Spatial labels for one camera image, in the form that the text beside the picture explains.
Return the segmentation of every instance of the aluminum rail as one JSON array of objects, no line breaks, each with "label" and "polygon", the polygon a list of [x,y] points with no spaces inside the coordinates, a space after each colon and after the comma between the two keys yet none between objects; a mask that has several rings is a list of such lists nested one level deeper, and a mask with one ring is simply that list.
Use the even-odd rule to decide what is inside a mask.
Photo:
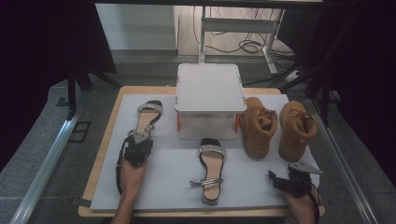
[{"label": "aluminum rail", "polygon": [[59,131],[58,136],[49,149],[46,159],[44,159],[43,163],[41,164],[40,169],[35,175],[35,179],[23,197],[20,207],[17,209],[17,212],[10,223],[26,223],[30,215],[32,215],[35,205],[37,204],[44,187],[47,185],[50,175],[52,174],[52,171],[64,150],[64,146],[66,145],[70,134],[73,132],[76,122],[78,121],[78,118],[81,114],[81,110],[87,99],[87,93],[83,92],[78,100],[78,109],[76,111],[76,115],[72,119],[66,120],[64,122],[63,127]]},{"label": "aluminum rail", "polygon": [[332,132],[321,120],[318,106],[314,104],[312,100],[309,98],[307,98],[306,101],[308,102],[308,106],[310,107],[309,109],[313,111],[313,114],[316,120],[318,121],[318,126],[323,134],[326,144],[330,148],[330,152],[334,157],[335,164],[337,165],[342,177],[344,178],[344,181],[346,182],[346,186],[350,194],[352,195],[352,198],[355,201],[355,204],[357,205],[359,212],[361,213],[361,217],[364,223],[366,224],[378,223],[370,203],[368,202],[366,196],[364,195],[363,190],[356,181],[355,176],[352,174],[351,170],[349,169],[349,166],[347,165],[347,161],[344,158],[343,152],[341,151],[340,147],[337,145],[332,135]]}]

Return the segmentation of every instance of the boot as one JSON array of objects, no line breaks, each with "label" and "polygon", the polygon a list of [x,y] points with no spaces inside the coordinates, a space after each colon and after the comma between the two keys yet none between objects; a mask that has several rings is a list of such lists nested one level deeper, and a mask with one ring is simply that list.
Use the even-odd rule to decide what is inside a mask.
[{"label": "boot", "polygon": [[318,130],[314,117],[296,101],[286,103],[280,111],[280,127],[283,130],[279,143],[279,155],[285,161],[297,162],[305,153],[308,142]]},{"label": "boot", "polygon": [[264,158],[270,148],[270,141],[277,129],[277,114],[268,110],[260,99],[246,99],[247,111],[241,115],[239,123],[244,137],[244,148],[253,159]]}]

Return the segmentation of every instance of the shoe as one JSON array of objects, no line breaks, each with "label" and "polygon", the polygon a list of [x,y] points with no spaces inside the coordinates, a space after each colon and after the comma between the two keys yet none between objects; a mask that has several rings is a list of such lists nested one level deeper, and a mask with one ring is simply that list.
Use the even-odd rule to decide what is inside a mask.
[{"label": "shoe", "polygon": [[296,101],[290,101],[283,106],[279,121],[283,130],[279,155],[285,161],[297,162],[304,155],[308,142],[317,133],[317,121]]},{"label": "shoe", "polygon": [[199,149],[199,159],[206,168],[204,180],[190,181],[192,187],[203,187],[202,203],[216,205],[219,201],[221,170],[224,163],[226,151],[216,139],[205,138]]},{"label": "shoe", "polygon": [[150,132],[154,130],[154,123],[160,119],[163,113],[161,101],[148,101],[137,108],[139,120],[137,127],[128,133],[122,143],[119,159],[117,160],[116,179],[119,193],[122,194],[120,185],[120,166],[122,159],[127,160],[132,166],[142,165],[149,157],[153,141]]},{"label": "shoe", "polygon": [[276,132],[277,114],[275,110],[265,108],[257,97],[249,97],[246,102],[247,111],[239,119],[244,148],[249,157],[262,159],[267,155]]}]

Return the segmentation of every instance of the sandal insole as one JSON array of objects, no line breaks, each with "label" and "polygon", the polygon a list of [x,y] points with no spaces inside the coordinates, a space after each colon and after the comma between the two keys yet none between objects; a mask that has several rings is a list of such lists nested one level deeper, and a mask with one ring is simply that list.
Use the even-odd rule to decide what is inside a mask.
[{"label": "sandal insole", "polygon": [[149,126],[149,123],[157,118],[157,116],[160,114],[158,110],[156,109],[145,109],[142,110],[142,112],[139,115],[139,121],[137,124],[136,131],[139,133],[143,129],[145,129],[147,126]]},{"label": "sandal insole", "polygon": [[[218,152],[206,151],[202,153],[201,157],[206,164],[206,180],[219,179],[223,160],[222,155]],[[216,200],[219,197],[219,193],[219,183],[204,186],[204,195],[209,200]]]}]

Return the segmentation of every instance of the floor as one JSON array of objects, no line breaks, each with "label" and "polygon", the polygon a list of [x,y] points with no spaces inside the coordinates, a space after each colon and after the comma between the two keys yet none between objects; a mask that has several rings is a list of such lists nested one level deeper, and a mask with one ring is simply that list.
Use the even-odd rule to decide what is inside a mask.
[{"label": "floor", "polygon": [[[198,60],[196,52],[188,53],[187,50],[185,55],[115,54],[113,58],[117,66],[117,74],[109,74],[109,76],[121,85],[139,86],[176,86],[178,65],[197,63]],[[244,87],[265,88],[275,81],[262,55],[213,56],[209,53],[207,62],[237,64]],[[282,61],[277,64],[277,68],[282,71],[290,64],[291,61]],[[118,94],[117,89],[103,80],[92,75],[90,78],[93,89],[89,92],[77,91],[78,99],[85,99],[79,105],[81,114],[78,122],[90,124],[87,135],[71,134],[46,187],[39,196],[28,223],[108,222],[108,219],[102,217],[86,218],[78,215],[79,200],[87,184]],[[287,94],[290,100],[299,101],[310,111],[315,112],[320,99],[318,97],[310,101],[305,99],[306,85],[307,82],[300,83],[283,93]],[[48,102],[40,117],[0,174],[1,223],[9,223],[14,217],[62,129],[68,113],[67,104],[61,104],[64,101],[67,102],[66,81],[54,85],[49,90]],[[337,110],[336,100],[330,104],[329,123],[330,127],[320,129],[309,144],[318,166],[325,174],[320,178],[319,192],[326,212],[320,218],[319,223],[396,223],[394,213],[396,188],[390,183],[359,137],[343,120]],[[272,220],[261,217],[136,219],[136,223],[247,222],[274,223]],[[287,217],[285,223],[296,222],[293,218]]]}]

